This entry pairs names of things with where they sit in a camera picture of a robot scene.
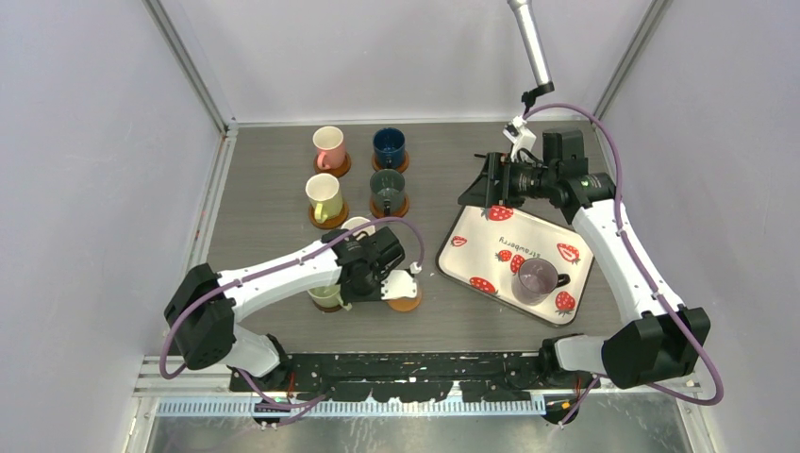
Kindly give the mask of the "ridged wooden coaster three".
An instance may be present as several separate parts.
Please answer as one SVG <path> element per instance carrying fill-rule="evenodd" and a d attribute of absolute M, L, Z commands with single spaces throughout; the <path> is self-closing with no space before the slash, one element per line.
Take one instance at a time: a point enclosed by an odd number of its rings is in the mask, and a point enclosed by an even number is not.
<path fill-rule="evenodd" d="M 311 224 L 319 229 L 330 230 L 341 226 L 347 220 L 349 215 L 349 206 L 346 202 L 344 202 L 341 212 L 335 217 L 327 218 L 324 222 L 318 222 L 314 214 L 315 208 L 313 206 L 309 206 L 308 219 Z"/>

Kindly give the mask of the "yellow-green handled mug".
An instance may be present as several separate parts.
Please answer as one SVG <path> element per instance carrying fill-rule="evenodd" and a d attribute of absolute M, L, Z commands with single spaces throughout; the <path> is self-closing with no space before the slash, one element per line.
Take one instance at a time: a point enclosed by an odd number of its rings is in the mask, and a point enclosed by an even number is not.
<path fill-rule="evenodd" d="M 330 223 L 341 217 L 344 201 L 339 180 L 330 174 L 318 174 L 307 180 L 305 186 L 309 201 L 310 218 L 317 225 Z"/>

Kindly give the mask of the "ridged wooden coaster two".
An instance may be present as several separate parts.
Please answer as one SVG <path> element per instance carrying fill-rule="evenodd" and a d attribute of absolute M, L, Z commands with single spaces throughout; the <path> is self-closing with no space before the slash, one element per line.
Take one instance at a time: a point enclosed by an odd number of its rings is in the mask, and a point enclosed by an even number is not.
<path fill-rule="evenodd" d="M 392 167 L 392 169 L 400 174 L 403 174 L 409 167 L 410 157 L 408 151 L 404 153 L 403 161 L 398 167 Z M 372 154 L 372 167 L 377 171 L 386 170 L 386 167 L 381 165 L 381 162 L 378 159 L 378 155 Z"/>

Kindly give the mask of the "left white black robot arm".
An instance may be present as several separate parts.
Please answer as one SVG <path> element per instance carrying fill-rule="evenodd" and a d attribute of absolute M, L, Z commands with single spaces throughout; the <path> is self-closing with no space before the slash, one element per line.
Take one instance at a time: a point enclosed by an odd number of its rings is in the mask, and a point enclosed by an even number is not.
<path fill-rule="evenodd" d="M 336 286 L 337 303 L 414 299 L 418 264 L 399 269 L 405 251 L 387 227 L 373 234 L 334 230 L 310 245 L 274 260 L 215 272 L 207 263 L 184 276 L 164 317 L 166 347 L 177 347 L 181 370 L 215 364 L 241 369 L 268 391 L 281 389 L 290 375 L 286 354 L 271 335 L 240 323 L 255 312 L 295 294 Z"/>

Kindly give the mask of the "ridged wooden coaster four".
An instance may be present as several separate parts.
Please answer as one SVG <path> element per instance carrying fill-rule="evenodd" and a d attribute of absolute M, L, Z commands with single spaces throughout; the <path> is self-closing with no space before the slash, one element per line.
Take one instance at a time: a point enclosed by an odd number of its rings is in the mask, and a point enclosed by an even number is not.
<path fill-rule="evenodd" d="M 384 217 L 404 217 L 409 209 L 408 196 L 404 194 L 401 198 L 383 198 L 373 196 L 370 200 L 370 211 L 375 218 Z"/>

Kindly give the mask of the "dark green mug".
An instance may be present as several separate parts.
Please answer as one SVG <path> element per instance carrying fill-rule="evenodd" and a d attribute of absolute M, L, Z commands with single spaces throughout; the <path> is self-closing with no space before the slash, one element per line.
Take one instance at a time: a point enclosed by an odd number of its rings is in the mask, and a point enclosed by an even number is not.
<path fill-rule="evenodd" d="M 370 178 L 371 198 L 381 196 L 383 198 L 401 198 L 406 194 L 406 181 L 402 174 L 393 169 L 386 169 L 375 172 Z"/>

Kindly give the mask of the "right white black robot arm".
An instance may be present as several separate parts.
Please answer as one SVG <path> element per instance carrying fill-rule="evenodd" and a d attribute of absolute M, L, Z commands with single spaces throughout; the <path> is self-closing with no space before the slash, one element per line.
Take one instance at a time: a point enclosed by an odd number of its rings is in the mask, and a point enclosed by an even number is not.
<path fill-rule="evenodd" d="M 662 280 L 627 220 L 612 178 L 590 171 L 582 132 L 545 131 L 538 158 L 531 153 L 535 136 L 525 126 L 507 124 L 503 134 L 509 151 L 483 155 L 479 176 L 458 203 L 491 210 L 547 200 L 594 254 L 624 323 L 607 339 L 575 334 L 544 341 L 538 363 L 542 381 L 557 388 L 576 372 L 587 372 L 628 389 L 691 374 L 710 331 L 708 315 L 686 307 Z"/>

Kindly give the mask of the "ridged wooden coaster one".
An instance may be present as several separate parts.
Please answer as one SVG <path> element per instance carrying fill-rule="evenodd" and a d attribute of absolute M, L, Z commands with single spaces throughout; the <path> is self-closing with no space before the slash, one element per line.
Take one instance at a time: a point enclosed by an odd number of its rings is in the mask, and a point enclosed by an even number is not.
<path fill-rule="evenodd" d="M 352 160 L 348 153 L 345 154 L 345 159 L 342 165 L 337 168 L 324 169 L 318 164 L 318 159 L 313 160 L 313 169 L 316 174 L 329 174 L 336 178 L 345 176 L 352 167 Z"/>

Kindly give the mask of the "purple mug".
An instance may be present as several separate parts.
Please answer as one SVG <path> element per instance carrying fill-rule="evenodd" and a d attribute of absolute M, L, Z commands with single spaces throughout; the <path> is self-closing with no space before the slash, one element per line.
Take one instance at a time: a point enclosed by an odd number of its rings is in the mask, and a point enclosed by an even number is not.
<path fill-rule="evenodd" d="M 517 301 L 538 305 L 554 290 L 571 282 L 568 274 L 560 273 L 556 266 L 541 258 L 525 260 L 512 280 L 511 291 Z"/>

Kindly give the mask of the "pink white red-handled mug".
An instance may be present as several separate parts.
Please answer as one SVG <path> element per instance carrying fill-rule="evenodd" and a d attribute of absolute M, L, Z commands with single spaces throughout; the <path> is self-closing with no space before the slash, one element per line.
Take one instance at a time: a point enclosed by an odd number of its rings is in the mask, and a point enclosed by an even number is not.
<path fill-rule="evenodd" d="M 367 237 L 367 236 L 375 234 L 376 227 L 372 226 L 370 224 L 370 222 L 371 222 L 371 219 L 369 219 L 369 218 L 362 217 L 362 216 L 356 216 L 356 217 L 352 217 L 352 218 L 349 218 L 348 220 L 346 220 L 342 224 L 341 229 L 345 229 L 345 230 L 354 230 L 355 229 L 356 232 L 354 234 L 352 234 L 351 237 L 354 240 L 360 240 L 360 239 L 362 239 L 364 237 Z"/>

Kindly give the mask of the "light green mug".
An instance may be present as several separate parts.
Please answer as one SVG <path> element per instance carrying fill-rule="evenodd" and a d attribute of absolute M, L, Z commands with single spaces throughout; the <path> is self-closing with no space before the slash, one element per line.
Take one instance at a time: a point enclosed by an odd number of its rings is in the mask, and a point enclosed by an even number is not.
<path fill-rule="evenodd" d="M 340 285 L 313 288 L 307 290 L 307 294 L 314 306 L 320 311 L 335 312 L 352 309 L 352 305 L 343 300 Z"/>

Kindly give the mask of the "dark blue mug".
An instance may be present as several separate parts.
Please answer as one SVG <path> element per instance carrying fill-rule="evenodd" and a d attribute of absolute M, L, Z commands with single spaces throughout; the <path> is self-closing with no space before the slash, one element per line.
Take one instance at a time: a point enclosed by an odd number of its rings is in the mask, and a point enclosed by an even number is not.
<path fill-rule="evenodd" d="M 399 169 L 406 163 L 406 137 L 397 128 L 379 129 L 373 136 L 373 148 L 380 169 Z"/>

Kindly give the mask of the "light orange coaster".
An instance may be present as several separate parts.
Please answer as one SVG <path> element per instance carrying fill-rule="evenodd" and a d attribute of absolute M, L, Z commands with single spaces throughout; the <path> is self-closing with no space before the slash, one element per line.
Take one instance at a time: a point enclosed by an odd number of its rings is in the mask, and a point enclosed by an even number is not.
<path fill-rule="evenodd" d="M 387 300 L 387 305 L 395 311 L 399 312 L 410 312 L 416 310 L 422 301 L 422 294 L 418 294 L 416 297 L 402 297 L 392 300 Z"/>

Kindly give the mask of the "white strawberry serving tray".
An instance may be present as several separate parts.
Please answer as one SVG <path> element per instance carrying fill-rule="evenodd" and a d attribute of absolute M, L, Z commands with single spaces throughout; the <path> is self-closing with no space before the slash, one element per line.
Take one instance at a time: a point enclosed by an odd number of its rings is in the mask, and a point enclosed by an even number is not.
<path fill-rule="evenodd" d="M 541 301 L 518 299 L 512 286 L 522 264 L 543 259 L 570 281 Z M 571 324 L 592 268 L 593 253 L 574 231 L 522 210 L 461 210 L 437 257 L 442 274 L 552 326 Z"/>

